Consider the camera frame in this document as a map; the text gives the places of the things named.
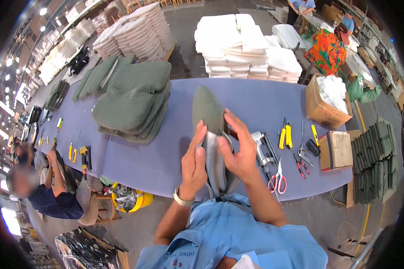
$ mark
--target red-handled scissors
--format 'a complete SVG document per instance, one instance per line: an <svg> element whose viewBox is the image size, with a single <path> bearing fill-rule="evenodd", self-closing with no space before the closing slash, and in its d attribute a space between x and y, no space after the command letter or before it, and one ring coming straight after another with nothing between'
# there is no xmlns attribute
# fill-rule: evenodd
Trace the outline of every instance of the red-handled scissors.
<svg viewBox="0 0 404 269"><path fill-rule="evenodd" d="M277 174L273 175L271 177L271 180L268 181L268 190L270 192L275 192L275 190L278 190L278 193L283 194L285 192L285 189L287 188L287 181L285 180L285 177L282 174L282 169L281 169L281 158L280 161L278 162L278 172ZM284 189L281 191L281 182L284 181Z"/></svg>

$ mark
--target yellow bucket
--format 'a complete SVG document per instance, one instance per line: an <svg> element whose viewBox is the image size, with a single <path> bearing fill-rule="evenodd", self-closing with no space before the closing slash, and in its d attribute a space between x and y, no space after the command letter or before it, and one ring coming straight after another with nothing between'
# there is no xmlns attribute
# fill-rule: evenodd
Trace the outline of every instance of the yellow bucket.
<svg viewBox="0 0 404 269"><path fill-rule="evenodd" d="M112 188L115 188L118 184L119 184L118 182L115 182L115 183L113 184ZM149 205L151 204L152 198L153 198L152 194L151 194L151 193L147 193L147 192L143 192L143 191L140 191L140 190L136 190L136 194L137 194L137 195L138 195L138 194L141 194L141 193L143 193L144 195L142 195L142 196L140 196L140 197L138 197L138 198L136 199L136 204L135 204L135 206L129 211L129 213L130 213L130 212L135 212L135 211L137 211L138 209L140 209L140 208L142 208L142 207L149 206ZM118 205L117 202L115 201L115 199L117 199L117 196L115 195L115 193L112 193L111 196L112 196L112 202L114 203L114 206L115 206L115 207L118 207L119 205Z"/></svg>

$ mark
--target pliers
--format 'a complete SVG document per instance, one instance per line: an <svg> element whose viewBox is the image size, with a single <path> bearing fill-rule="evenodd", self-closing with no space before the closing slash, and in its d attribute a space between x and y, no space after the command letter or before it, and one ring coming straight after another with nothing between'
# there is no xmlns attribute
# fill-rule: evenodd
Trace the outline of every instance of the pliers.
<svg viewBox="0 0 404 269"><path fill-rule="evenodd" d="M302 178L305 179L305 175L304 175L304 172L302 171L301 166L303 166L303 167L305 168L305 171L307 172L307 175L309 175L309 174L310 174L310 171L308 170L307 165L306 165L306 164L302 161L302 159L301 159L300 157L298 157L295 153L293 153L293 157L295 157L296 164L298 165L298 169L299 169L299 172L300 172L301 175L302 175Z"/></svg>

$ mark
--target open cardboard box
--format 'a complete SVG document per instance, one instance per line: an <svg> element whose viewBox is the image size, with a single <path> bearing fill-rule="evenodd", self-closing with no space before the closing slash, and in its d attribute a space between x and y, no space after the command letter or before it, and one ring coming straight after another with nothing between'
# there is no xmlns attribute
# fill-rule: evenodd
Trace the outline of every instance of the open cardboard box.
<svg viewBox="0 0 404 269"><path fill-rule="evenodd" d="M321 76L323 75L314 74L307 88L305 88L305 109L307 111L307 117L337 129L353 117L349 95L346 92L344 100L347 106L347 112L349 113L347 115L322 100L316 80Z"/></svg>

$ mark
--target metal watch band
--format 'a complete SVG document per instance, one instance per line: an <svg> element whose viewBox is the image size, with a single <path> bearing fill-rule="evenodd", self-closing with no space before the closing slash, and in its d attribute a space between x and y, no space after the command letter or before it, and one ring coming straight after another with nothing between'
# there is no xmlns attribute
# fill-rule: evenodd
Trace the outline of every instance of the metal watch band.
<svg viewBox="0 0 404 269"><path fill-rule="evenodd" d="M173 193L173 198L175 199L175 201L180 205L180 206L183 206L183 207L189 207L189 206L192 206L193 204L194 204L194 200L193 201L184 201L184 200L182 200L181 198L179 198L178 197L178 191L180 190L180 186L178 185L176 188L175 188L175 192Z"/></svg>

